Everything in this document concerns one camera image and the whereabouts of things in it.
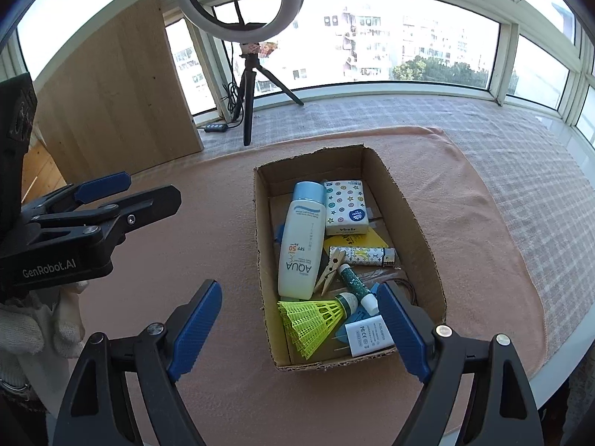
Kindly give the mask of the white gloved left hand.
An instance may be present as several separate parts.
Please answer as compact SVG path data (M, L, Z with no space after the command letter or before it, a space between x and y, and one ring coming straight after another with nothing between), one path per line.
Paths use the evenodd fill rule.
M18 355L38 355L47 343L62 358L77 358L83 348L86 331L79 298L88 281L58 288L54 310L41 303L31 292L30 307L18 302L1 305L1 382L21 389L27 384Z

